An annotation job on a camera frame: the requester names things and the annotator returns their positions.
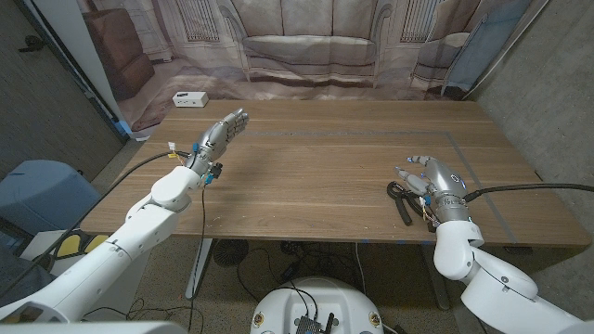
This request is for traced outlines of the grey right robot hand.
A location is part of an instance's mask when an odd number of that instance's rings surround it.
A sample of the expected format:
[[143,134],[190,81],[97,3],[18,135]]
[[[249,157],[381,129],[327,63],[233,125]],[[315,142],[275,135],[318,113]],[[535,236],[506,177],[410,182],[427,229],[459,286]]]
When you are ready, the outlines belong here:
[[412,156],[407,160],[424,166],[424,177],[421,178],[399,167],[394,168],[395,173],[406,182],[413,193],[421,197],[431,197],[434,213],[440,223],[469,220],[469,209],[463,199],[468,191],[457,172],[431,156]]

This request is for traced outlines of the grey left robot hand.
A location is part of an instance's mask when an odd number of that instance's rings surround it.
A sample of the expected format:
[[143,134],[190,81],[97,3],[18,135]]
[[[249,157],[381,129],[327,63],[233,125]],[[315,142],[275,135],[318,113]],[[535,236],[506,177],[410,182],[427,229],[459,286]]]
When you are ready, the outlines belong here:
[[243,109],[231,112],[203,132],[195,142],[185,166],[203,176],[211,165],[226,151],[227,145],[241,133],[249,122],[249,115]]

